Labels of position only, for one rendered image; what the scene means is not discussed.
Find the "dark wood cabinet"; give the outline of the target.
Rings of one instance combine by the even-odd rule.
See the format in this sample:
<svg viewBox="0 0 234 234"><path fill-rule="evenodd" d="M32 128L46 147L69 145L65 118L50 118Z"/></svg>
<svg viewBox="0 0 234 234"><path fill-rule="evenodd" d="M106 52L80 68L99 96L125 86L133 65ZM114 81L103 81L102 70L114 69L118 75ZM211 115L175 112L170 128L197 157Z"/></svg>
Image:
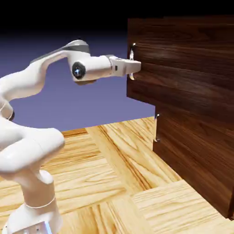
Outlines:
<svg viewBox="0 0 234 234"><path fill-rule="evenodd" d="M165 116L159 157L225 218L234 219L234 125L154 107Z"/></svg>

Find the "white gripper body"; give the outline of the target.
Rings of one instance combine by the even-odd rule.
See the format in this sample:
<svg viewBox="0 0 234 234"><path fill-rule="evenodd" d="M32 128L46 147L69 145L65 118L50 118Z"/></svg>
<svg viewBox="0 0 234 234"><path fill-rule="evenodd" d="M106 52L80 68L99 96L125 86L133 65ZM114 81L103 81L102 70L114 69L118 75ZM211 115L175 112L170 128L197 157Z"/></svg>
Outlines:
<svg viewBox="0 0 234 234"><path fill-rule="evenodd" d="M141 62L136 60L125 60L126 74L134 74L141 70Z"/></svg>

